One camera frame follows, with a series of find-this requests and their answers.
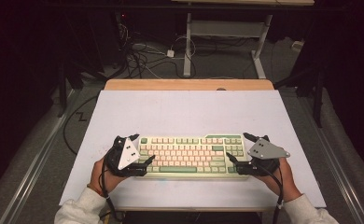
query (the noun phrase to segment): cable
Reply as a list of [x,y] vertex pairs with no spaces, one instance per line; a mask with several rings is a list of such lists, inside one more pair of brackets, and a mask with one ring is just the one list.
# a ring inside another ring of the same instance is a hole
[[151,67],[147,67],[147,70],[149,71],[149,72],[151,72],[151,68],[154,68],[154,67],[156,67],[156,66],[158,66],[158,65],[160,65],[160,64],[163,64],[163,63],[172,63],[174,66],[175,66],[175,73],[176,73],[176,76],[177,77],[180,77],[180,78],[183,78],[183,77],[181,77],[179,74],[178,74],[178,69],[177,69],[177,66],[176,66],[176,63],[173,63],[173,62],[162,62],[162,63],[158,63],[158,64],[156,64],[156,65],[153,65],[153,66],[151,66]]
[[122,27],[122,28],[124,28],[123,29],[123,31],[122,31],[122,33],[121,33],[121,39],[123,39],[124,38],[124,35],[126,36],[125,37],[125,40],[124,40],[124,44],[121,46],[122,48],[124,48],[124,46],[127,44],[127,40],[129,39],[129,29],[127,29],[127,27],[125,26],[125,25],[123,25],[123,24],[120,24],[120,26]]
[[177,39],[174,41],[174,44],[176,43],[176,41],[178,41],[178,40],[180,40],[180,39],[183,39],[183,38],[185,38],[185,39],[189,40],[189,41],[193,44],[193,53],[190,55],[190,57],[191,57],[191,56],[193,56],[193,55],[194,55],[194,53],[196,52],[196,45],[194,44],[194,42],[193,42],[193,40],[192,40],[192,39],[187,38],[187,37],[185,37],[185,36],[180,36],[179,38],[177,38]]
[[155,51],[155,52],[143,51],[143,52],[145,52],[145,53],[157,53],[157,54],[161,54],[161,55],[166,55],[165,53],[161,52],[159,49],[156,49],[156,48],[154,48],[154,47],[151,47],[151,46],[149,46],[149,45],[147,45],[147,44],[145,44],[145,45],[143,45],[143,44],[133,44],[133,46],[134,46],[134,45],[138,45],[138,46],[145,46],[143,49],[140,49],[140,50],[138,50],[138,51],[143,51],[143,50],[144,50],[144,49],[146,49],[146,48],[150,48],[150,49],[155,49],[156,51]]
[[256,60],[258,60],[259,58],[257,58],[257,59],[253,59],[253,62],[246,68],[246,69],[244,69],[244,70],[247,70],[247,69],[249,69],[250,67],[252,67],[252,65],[254,65],[255,64],[255,61]]
[[227,48],[230,48],[230,47],[241,47],[251,39],[251,38],[244,38],[244,37],[241,38],[241,37],[239,37],[235,43],[227,43],[225,41],[230,41],[229,38],[221,38],[219,40],[215,40],[215,38],[213,36],[209,36],[209,38],[204,38],[202,36],[193,35],[191,38],[193,38],[193,37],[204,40],[204,41],[207,41],[207,42],[210,42],[210,43],[212,43],[214,45],[214,46],[200,45],[200,44],[197,44],[197,42],[198,42],[197,40],[194,40],[195,43],[196,43],[195,44],[196,49],[198,49],[199,47],[205,47],[205,48],[214,47],[214,49],[210,53],[207,53],[207,54],[200,54],[200,53],[197,52],[198,50],[196,50],[196,55],[202,56],[202,57],[211,56],[211,55],[215,54],[219,49],[227,49]]
[[127,69],[127,60],[124,60],[121,68],[118,71],[114,72],[112,75],[110,75],[108,79],[120,76],[124,71],[126,71],[126,69]]
[[110,215],[110,214],[111,214],[110,211],[107,213],[104,213],[104,214],[100,215],[100,219],[103,219],[104,217],[106,217],[107,215]]
[[101,187],[101,190],[103,192],[103,195],[104,197],[106,198],[106,202],[109,206],[109,209],[110,209],[110,213],[112,214],[113,218],[118,221],[118,222],[123,222],[123,218],[118,218],[118,214],[116,212],[116,209],[115,209],[115,205],[112,203],[112,200],[110,199],[109,197],[109,194],[108,194],[108,191],[106,189],[106,185],[105,185],[105,172],[107,171],[105,169],[105,162],[108,160],[108,156],[109,156],[109,152],[112,151],[111,149],[109,149],[105,156],[104,156],[104,161],[103,161],[103,166],[101,168],[101,175],[99,176],[99,178],[101,178],[101,184],[100,184],[100,187]]
[[[134,52],[134,50],[131,50],[131,54],[128,56],[128,60],[130,60],[130,62],[135,62],[135,66],[130,66],[129,64],[129,75],[127,77],[129,78],[134,78],[137,76],[140,76],[140,78],[142,78],[142,72],[141,69],[145,69],[145,64],[147,63],[147,57],[141,53],[136,53]],[[138,69],[138,75],[133,76],[133,72]]]
[[64,124],[63,126],[63,140],[66,144],[66,146],[68,147],[68,149],[75,155],[77,155],[77,152],[74,151],[72,149],[72,147],[69,145],[68,143],[68,140],[66,139],[66,133],[65,133],[65,130],[66,130],[66,125],[69,123],[69,120],[76,114],[76,112],[82,107],[84,106],[86,103],[90,102],[91,100],[93,99],[96,99],[98,98],[98,94],[96,96],[92,96],[91,98],[87,99],[82,105],[80,105],[76,110],[74,110],[74,112],[72,112],[72,114],[69,116],[69,118],[66,120],[66,123]]
[[281,206],[282,206],[282,201],[284,200],[284,186],[283,186],[283,178],[282,178],[282,173],[281,173],[281,169],[278,167],[278,170],[280,172],[280,176],[281,176],[281,182],[280,180],[278,180],[277,177],[275,177],[275,175],[273,175],[272,173],[270,173],[267,169],[265,169],[264,167],[262,167],[259,164],[256,164],[256,166],[263,172],[265,172],[267,175],[269,175],[274,181],[275,183],[278,185],[278,188],[280,188],[280,194],[278,196],[278,200],[277,200],[277,206],[274,209],[274,213],[273,213],[273,224],[276,224],[278,221],[278,216],[279,216],[279,212],[281,210]]

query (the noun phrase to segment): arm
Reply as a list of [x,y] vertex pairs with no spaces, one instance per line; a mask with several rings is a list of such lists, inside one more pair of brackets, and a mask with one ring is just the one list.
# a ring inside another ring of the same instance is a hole
[[[100,175],[104,158],[97,161],[91,172],[91,181],[77,201],[66,201],[57,212],[54,223],[102,223],[99,213],[105,206],[100,187]],[[105,186],[108,192],[112,191],[125,177],[105,172]]]
[[[292,223],[338,223],[325,209],[315,209],[308,198],[301,194],[293,180],[292,170],[287,159],[280,158],[280,170],[283,179],[284,207]],[[274,172],[281,181],[280,172]],[[256,176],[275,194],[279,195],[278,185],[270,176]]]

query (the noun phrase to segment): black wrist mount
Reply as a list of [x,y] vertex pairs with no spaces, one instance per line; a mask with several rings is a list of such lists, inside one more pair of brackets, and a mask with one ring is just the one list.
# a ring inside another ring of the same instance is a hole
[[121,160],[129,160],[130,158],[135,159],[139,158],[139,153],[133,151],[131,155],[122,156],[123,150],[124,153],[129,153],[127,150],[130,149],[130,146],[125,146],[126,142],[131,140],[135,140],[139,134],[131,135],[127,138],[122,138],[117,136],[112,148],[110,148],[104,157],[104,162],[108,170],[112,173],[112,175],[120,176],[120,177],[128,177],[128,176],[144,176],[147,174],[147,167],[152,163],[155,156],[151,156],[144,163],[130,163],[125,167],[120,167]]
[[251,161],[238,161],[232,154],[226,153],[229,160],[235,165],[236,172],[239,175],[266,176],[272,174],[280,165],[278,159],[290,156],[281,147],[271,144],[267,135],[257,137],[244,133],[244,137],[255,142],[255,145],[248,151],[248,154],[252,157]]

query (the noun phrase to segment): human hand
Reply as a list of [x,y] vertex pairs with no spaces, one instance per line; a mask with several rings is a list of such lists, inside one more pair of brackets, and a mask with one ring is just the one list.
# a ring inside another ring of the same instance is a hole
[[[280,167],[282,174],[282,182],[281,182],[281,174],[280,170],[276,170],[273,175],[283,184],[283,192],[284,192],[284,202],[290,202],[292,200],[295,200],[301,196],[301,192],[298,190],[298,188],[295,185],[295,181],[293,180],[293,174],[292,169],[290,168],[289,163],[287,162],[287,159],[280,158]],[[276,195],[280,194],[280,188],[278,187],[277,183],[274,181],[274,179],[269,176],[255,176],[255,178],[261,180],[263,183],[266,184],[266,186],[274,192]]]
[[[97,192],[103,192],[101,185],[101,173],[103,169],[104,158],[96,161],[92,167],[90,186],[95,188]],[[112,175],[110,171],[107,171],[105,167],[105,188],[107,192],[112,191],[121,181],[125,180],[127,177],[119,177]]]

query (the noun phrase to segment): white sleeve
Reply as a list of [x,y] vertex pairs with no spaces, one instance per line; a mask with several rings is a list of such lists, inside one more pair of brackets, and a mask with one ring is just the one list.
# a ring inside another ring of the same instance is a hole
[[327,210],[314,208],[305,194],[291,202],[284,203],[284,207],[291,223],[338,223]]
[[79,199],[66,201],[57,212],[54,223],[103,223],[99,213],[105,206],[106,199],[92,189],[85,188]]

